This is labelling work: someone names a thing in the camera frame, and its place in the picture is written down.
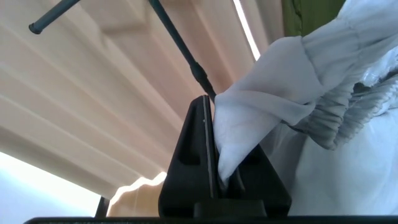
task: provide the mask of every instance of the beige curtain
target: beige curtain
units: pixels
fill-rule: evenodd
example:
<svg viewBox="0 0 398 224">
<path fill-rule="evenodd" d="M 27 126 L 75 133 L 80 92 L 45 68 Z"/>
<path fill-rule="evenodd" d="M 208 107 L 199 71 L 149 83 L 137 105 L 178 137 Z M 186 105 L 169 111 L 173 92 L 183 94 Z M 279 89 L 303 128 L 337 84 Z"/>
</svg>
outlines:
<svg viewBox="0 0 398 224">
<path fill-rule="evenodd" d="M 266 2 L 242 1 L 261 52 L 282 36 L 280 2 Z M 56 3 L 0 0 L 0 151 L 111 198 L 167 171 L 204 92 L 147 1 L 81 0 L 32 34 Z M 248 72 L 233 1 L 162 4 L 217 93 Z"/>
</svg>

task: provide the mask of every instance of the white cloth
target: white cloth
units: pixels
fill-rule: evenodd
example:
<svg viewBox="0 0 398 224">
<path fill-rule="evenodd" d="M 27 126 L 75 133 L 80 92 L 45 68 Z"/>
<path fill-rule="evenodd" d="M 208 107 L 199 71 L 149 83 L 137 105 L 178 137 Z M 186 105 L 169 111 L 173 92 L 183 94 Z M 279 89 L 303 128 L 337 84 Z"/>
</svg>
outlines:
<svg viewBox="0 0 398 224">
<path fill-rule="evenodd" d="M 326 149 L 352 138 L 339 127 L 354 84 L 398 46 L 397 12 L 396 0 L 347 0 L 336 19 L 308 36 L 274 42 L 248 75 L 218 95 L 214 130 L 221 179 L 281 121 L 298 124 Z"/>
<path fill-rule="evenodd" d="M 266 136 L 263 150 L 292 194 L 291 215 L 396 214 L 398 111 L 388 109 L 397 106 L 398 76 L 366 94 L 353 89 L 398 46 L 397 12 L 396 0 L 347 0 L 310 35 L 274 42 L 218 95 L 221 179 Z"/>
</svg>

